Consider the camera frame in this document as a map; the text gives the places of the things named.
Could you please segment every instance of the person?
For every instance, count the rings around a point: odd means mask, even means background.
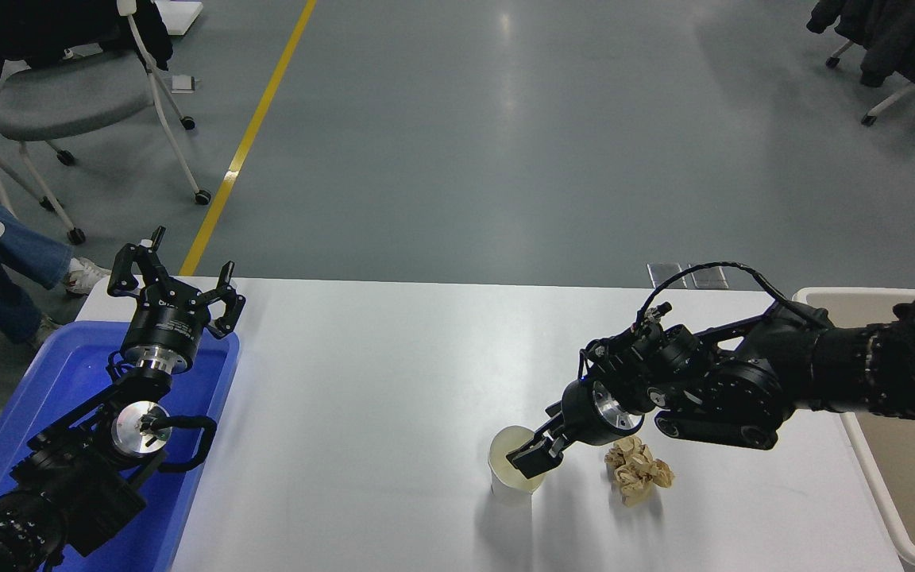
[[[4,267],[51,289],[62,284],[73,296],[86,296],[111,272],[84,257],[73,257],[72,247],[37,233],[16,220],[0,205],[0,331],[14,343],[40,349],[54,330],[62,327],[10,279]]]

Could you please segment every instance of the yellow floor line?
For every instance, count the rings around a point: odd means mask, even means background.
[[[288,44],[284,46],[284,51],[280,54],[280,60],[277,61],[277,65],[273,69],[272,75],[270,75],[268,86],[264,90],[264,97],[261,98],[257,111],[253,112],[253,118],[249,121],[249,126],[246,127],[246,133],[242,135],[242,141],[239,142],[239,149],[236,149],[232,164],[229,165],[225,178],[221,182],[221,187],[218,188],[218,194],[214,197],[214,202],[210,204],[210,210],[207,211],[207,216],[203,219],[199,232],[196,233],[196,239],[193,240],[192,246],[189,247],[189,254],[186,254],[186,260],[183,261],[182,268],[179,269],[179,274],[182,276],[192,276],[196,272],[196,265],[199,265],[200,257],[203,256],[203,251],[207,249],[207,243],[210,242],[210,236],[214,234],[214,228],[218,225],[218,218],[221,217],[222,211],[225,210],[225,203],[228,203],[228,195],[231,195],[232,187],[235,186],[235,181],[239,178],[239,172],[242,170],[242,164],[246,162],[246,157],[253,146],[253,141],[257,138],[257,133],[261,130],[262,124],[264,124],[264,118],[266,117],[266,112],[270,109],[273,95],[277,93],[280,81],[284,78],[284,70],[288,69],[291,55],[295,53],[295,47],[298,46],[302,32],[305,32],[306,23],[309,22],[309,15],[312,14],[315,7],[316,0],[307,0],[306,6],[302,9],[302,14],[299,15],[299,21],[295,23],[295,29],[291,32]]]

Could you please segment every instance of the person's leg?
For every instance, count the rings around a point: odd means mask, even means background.
[[[6,229],[0,238],[0,262],[51,288],[69,271],[72,247],[30,230],[0,205],[0,222]]]
[[[0,331],[18,344],[33,339],[40,324],[40,309],[0,264]]]

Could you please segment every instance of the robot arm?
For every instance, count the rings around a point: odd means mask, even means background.
[[[150,475],[193,470],[207,458],[217,423],[168,415],[157,402],[173,374],[193,366],[203,330],[218,338],[231,333],[246,300],[231,286],[232,263],[210,292],[169,276],[156,254],[163,235],[159,227],[148,242],[126,244],[116,256],[108,293],[137,297],[137,310],[113,354],[123,362],[106,367],[112,385],[30,439],[32,453],[10,471],[16,486],[0,497],[2,572],[32,572],[43,563],[50,570],[67,544],[87,556],[145,509],[138,490]],[[225,312],[211,322],[207,307],[218,300]],[[174,428],[203,434],[190,459],[164,462]]]
[[[707,265],[671,281],[698,268]],[[550,419],[508,454],[524,477],[555,468],[576,441],[633,434],[657,407],[654,423],[669,437],[751,449],[772,449],[798,408],[915,419],[915,301],[896,307],[892,323],[843,329],[765,282],[776,298],[765,314],[691,334],[662,328],[670,304],[649,308],[669,283],[631,328],[581,350],[577,379],[546,409]],[[718,345],[738,338],[734,350]]]

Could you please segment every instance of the brown crumpled paper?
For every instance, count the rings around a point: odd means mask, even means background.
[[[662,459],[651,457],[649,447],[634,435],[624,437],[606,453],[614,485],[620,488],[624,504],[635,506],[651,495],[651,484],[664,489],[673,485],[676,475]]]

